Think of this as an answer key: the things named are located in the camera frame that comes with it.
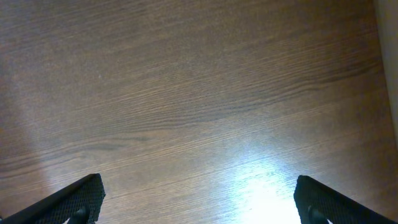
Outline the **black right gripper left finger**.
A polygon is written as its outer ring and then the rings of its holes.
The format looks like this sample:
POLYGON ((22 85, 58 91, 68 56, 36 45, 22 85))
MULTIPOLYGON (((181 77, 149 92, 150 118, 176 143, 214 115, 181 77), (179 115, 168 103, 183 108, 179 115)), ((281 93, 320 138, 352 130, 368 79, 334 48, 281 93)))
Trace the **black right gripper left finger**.
POLYGON ((89 174, 41 201, 1 220, 1 223, 96 223, 105 196, 101 176, 89 174))

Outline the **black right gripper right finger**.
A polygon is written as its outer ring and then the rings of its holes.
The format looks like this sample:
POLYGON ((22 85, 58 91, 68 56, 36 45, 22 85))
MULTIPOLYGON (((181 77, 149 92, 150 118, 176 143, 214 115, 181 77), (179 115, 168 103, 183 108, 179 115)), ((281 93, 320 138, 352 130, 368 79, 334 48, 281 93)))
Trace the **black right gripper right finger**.
POLYGON ((298 177, 294 200, 302 224, 396 224, 307 175, 298 177))

